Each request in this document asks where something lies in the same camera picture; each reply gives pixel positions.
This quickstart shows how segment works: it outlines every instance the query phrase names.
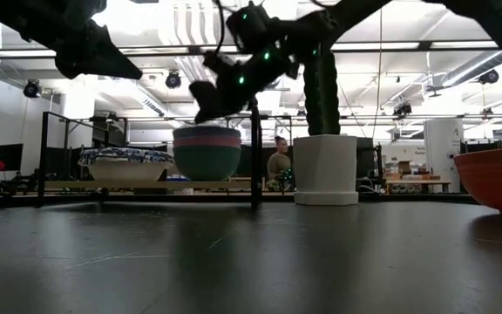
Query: ceiling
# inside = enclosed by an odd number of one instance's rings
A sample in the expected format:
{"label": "ceiling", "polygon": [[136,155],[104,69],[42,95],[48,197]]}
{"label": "ceiling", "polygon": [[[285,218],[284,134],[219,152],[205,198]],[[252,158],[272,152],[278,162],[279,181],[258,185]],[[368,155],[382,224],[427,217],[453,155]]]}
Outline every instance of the ceiling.
{"label": "ceiling", "polygon": [[[222,1],[232,9],[241,7],[245,2]],[[301,17],[318,9],[307,0],[266,0],[264,6],[271,16],[286,19]],[[380,14],[383,15],[382,29]],[[144,4],[135,4],[128,0],[108,0],[108,9],[94,19],[99,24],[107,24],[112,41],[123,48],[212,45],[216,44],[220,37],[221,22],[210,0],[160,0],[159,3]],[[489,40],[489,36],[477,23],[456,16],[443,5],[395,0],[348,31],[338,42],[379,42],[381,39],[383,42]],[[230,45],[233,42],[228,34],[225,44]],[[0,49],[43,48],[36,43],[24,42],[16,32],[0,24]],[[479,113],[485,105],[502,100],[502,65],[496,69],[500,76],[497,84],[484,85],[482,88],[480,84],[467,82],[441,91],[445,97],[438,103],[436,99],[430,99],[422,87],[431,84],[428,79],[431,76],[450,72],[481,53],[482,51],[379,53],[377,50],[337,53],[341,113],[392,114],[392,107],[397,102],[390,100],[397,100],[395,96],[408,86],[411,87],[408,90],[409,101],[414,106],[415,113]],[[188,91],[190,78],[196,73],[204,79],[214,79],[200,65],[201,57],[132,57],[131,60],[144,73],[138,84],[165,107],[167,115],[195,115],[198,107]],[[56,92],[66,92],[68,86],[67,80],[59,75],[51,59],[5,59],[1,63],[1,70],[5,71],[6,77],[15,80],[41,79],[44,87]],[[170,70],[180,71],[180,88],[166,87],[165,80]],[[412,85],[416,80],[422,84]],[[106,83],[99,84],[98,88],[100,90],[97,109],[113,110],[130,116],[149,114],[148,111],[142,110],[144,105],[138,98],[128,92],[122,92]],[[277,90],[259,95],[259,106],[262,111],[268,113],[294,115],[301,108],[303,100],[302,77],[297,80],[282,77]],[[382,104],[387,106],[378,111],[377,108]],[[385,123],[393,126],[392,121],[377,124]]]}

